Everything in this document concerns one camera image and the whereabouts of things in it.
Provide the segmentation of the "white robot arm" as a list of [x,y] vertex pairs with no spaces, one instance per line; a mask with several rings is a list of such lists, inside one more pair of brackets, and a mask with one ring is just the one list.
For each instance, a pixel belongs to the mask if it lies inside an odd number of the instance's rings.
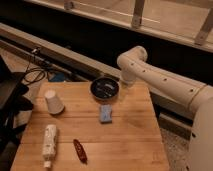
[[147,57],[142,46],[120,54],[120,80],[132,85],[142,79],[193,112],[188,171],[213,171],[213,86],[152,66]]

